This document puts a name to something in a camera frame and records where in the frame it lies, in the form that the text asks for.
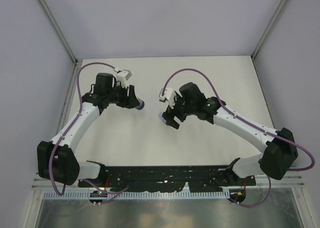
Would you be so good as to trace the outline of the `white vitamin pill bottle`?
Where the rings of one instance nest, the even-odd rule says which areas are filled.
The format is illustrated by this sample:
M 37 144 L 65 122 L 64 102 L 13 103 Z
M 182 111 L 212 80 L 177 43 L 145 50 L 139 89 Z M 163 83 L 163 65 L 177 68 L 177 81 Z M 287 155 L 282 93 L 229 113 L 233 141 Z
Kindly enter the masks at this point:
M 135 107 L 136 110 L 141 111 L 145 107 L 145 102 L 141 99 L 138 100 L 139 105 Z

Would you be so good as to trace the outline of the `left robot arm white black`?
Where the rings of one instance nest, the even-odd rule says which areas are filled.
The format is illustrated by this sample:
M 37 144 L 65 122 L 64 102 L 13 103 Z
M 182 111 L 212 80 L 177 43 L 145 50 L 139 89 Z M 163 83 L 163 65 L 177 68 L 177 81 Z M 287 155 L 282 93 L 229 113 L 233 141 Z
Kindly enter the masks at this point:
M 95 161 L 78 162 L 76 148 L 91 124 L 110 105 L 125 109 L 142 110 L 144 102 L 136 97 L 135 87 L 128 84 L 129 70 L 115 75 L 98 73 L 90 92 L 80 100 L 74 116 L 50 141 L 41 141 L 37 146 L 38 175 L 64 185 L 89 179 L 96 187 L 102 187 L 107 175 L 103 164 Z

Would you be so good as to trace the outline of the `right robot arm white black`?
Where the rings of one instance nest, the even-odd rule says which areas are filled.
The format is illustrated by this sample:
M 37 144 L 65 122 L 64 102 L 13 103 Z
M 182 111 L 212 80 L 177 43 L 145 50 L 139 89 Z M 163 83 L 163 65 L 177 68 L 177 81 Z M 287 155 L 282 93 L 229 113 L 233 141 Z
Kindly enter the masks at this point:
M 168 106 L 162 113 L 167 126 L 178 129 L 178 118 L 184 122 L 188 116 L 225 128 L 252 144 L 258 155 L 234 159 L 225 169 L 226 179 L 232 185 L 238 185 L 244 178 L 266 174 L 281 180 L 298 158 L 297 148 L 293 145 L 293 133 L 282 128 L 265 127 L 252 120 L 245 120 L 217 97 L 207 98 L 199 87 L 188 82 L 176 92 L 172 88 L 163 88 L 159 94 L 161 102 Z

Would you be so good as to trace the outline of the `clear blue pill organizer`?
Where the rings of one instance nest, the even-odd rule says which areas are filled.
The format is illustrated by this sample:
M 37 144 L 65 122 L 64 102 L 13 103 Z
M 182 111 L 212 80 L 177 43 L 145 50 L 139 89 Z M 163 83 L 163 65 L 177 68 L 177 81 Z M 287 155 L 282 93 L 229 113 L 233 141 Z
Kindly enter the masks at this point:
M 165 125 L 167 124 L 167 121 L 166 121 L 166 119 L 163 117 L 163 113 L 162 113 L 162 112 L 159 114 L 159 118 L 160 118 L 160 120 L 161 120 Z

